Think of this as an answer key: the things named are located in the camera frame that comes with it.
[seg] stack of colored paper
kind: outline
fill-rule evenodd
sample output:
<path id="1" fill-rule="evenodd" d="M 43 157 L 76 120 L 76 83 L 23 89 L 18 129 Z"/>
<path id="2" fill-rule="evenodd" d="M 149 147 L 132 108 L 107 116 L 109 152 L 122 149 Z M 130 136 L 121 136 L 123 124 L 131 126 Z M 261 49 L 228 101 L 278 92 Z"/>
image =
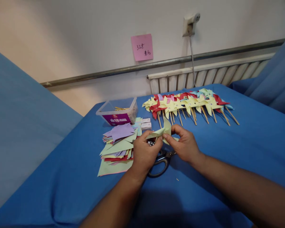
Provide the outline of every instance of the stack of colored paper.
<path id="1" fill-rule="evenodd" d="M 101 164 L 98 176 L 127 171 L 133 163 L 133 142 L 142 134 L 141 118 L 130 123 L 118 125 L 104 133 L 104 149 L 101 151 Z"/>

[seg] clear plastic container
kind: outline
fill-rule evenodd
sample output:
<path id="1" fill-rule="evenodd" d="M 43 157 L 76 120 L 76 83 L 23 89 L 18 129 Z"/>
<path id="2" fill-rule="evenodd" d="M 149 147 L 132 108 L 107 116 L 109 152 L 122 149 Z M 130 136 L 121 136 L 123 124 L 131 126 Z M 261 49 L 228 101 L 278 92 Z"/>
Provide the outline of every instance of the clear plastic container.
<path id="1" fill-rule="evenodd" d="M 116 107 L 127 109 L 115 111 Z M 137 113 L 136 97 L 134 97 L 107 101 L 98 109 L 96 115 L 101 116 L 111 126 L 116 126 L 126 123 L 135 124 Z"/>

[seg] scissors handle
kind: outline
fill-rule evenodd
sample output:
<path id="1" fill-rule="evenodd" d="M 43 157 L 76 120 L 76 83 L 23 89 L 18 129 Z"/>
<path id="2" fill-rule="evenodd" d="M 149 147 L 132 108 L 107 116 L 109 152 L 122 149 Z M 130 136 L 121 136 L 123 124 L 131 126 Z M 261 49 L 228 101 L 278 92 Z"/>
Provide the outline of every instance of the scissors handle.
<path id="1" fill-rule="evenodd" d="M 162 162 L 165 163 L 164 169 L 163 169 L 161 172 L 157 173 L 157 174 L 152 174 L 152 173 L 151 173 L 152 168 L 151 168 L 150 171 L 148 172 L 148 177 L 156 178 L 156 177 L 159 177 L 159 176 L 161 176 L 161 175 L 164 174 L 164 172 L 167 170 L 167 168 L 168 168 L 168 166 L 169 166 L 170 158 L 162 157 L 162 158 L 158 159 L 158 160 L 154 163 L 154 166 L 156 166 L 156 165 L 158 165 L 158 164 L 160 164 L 160 163 L 162 163 Z"/>

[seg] paper square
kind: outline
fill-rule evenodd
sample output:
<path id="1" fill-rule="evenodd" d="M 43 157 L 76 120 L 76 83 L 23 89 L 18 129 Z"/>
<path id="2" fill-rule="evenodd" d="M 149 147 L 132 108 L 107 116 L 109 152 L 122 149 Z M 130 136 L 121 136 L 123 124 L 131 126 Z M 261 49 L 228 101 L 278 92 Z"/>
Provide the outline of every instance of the paper square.
<path id="1" fill-rule="evenodd" d="M 153 59 L 151 34 L 131 36 L 131 43 L 135 61 Z"/>

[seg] blue bed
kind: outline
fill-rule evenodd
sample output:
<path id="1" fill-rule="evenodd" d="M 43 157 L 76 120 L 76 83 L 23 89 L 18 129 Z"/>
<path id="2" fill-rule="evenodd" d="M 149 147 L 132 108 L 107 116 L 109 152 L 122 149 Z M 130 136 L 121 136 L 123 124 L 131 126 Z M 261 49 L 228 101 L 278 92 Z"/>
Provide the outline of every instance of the blue bed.
<path id="1" fill-rule="evenodd" d="M 209 119 L 210 124 L 198 115 L 197 126 L 183 118 L 184 128 L 194 133 L 200 150 L 285 187 L 285 115 L 223 85 L 204 88 L 231 102 L 240 125 L 229 117 L 228 126 L 220 115 L 216 116 L 218 123 Z M 138 117 L 151 117 L 141 108 L 148 98 L 137 98 Z M 99 153 L 104 147 L 102 134 L 111 128 L 95 115 L 101 105 L 90 110 L 1 207 L 0 225 L 77 227 L 117 183 L 123 173 L 97 177 Z M 152 127 L 158 130 L 158 121 L 152 120 Z M 177 155 L 161 177 L 147 178 L 144 183 L 130 226 L 145 227 L 149 223 L 148 227 L 251 225 L 208 180 Z"/>

